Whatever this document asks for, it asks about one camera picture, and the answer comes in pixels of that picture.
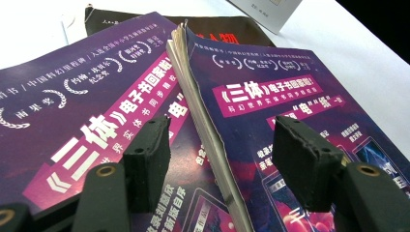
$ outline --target magazine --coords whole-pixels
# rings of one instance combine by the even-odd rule
[[[0,71],[0,199],[32,215],[82,191],[142,125],[171,118],[171,161],[152,214],[132,231],[235,231],[165,51],[176,25],[151,13]]]
[[[410,197],[408,159],[312,51],[213,42],[187,24],[167,50],[237,230],[335,231],[334,209],[305,211],[272,163],[277,115],[305,122],[345,161],[379,166]]]

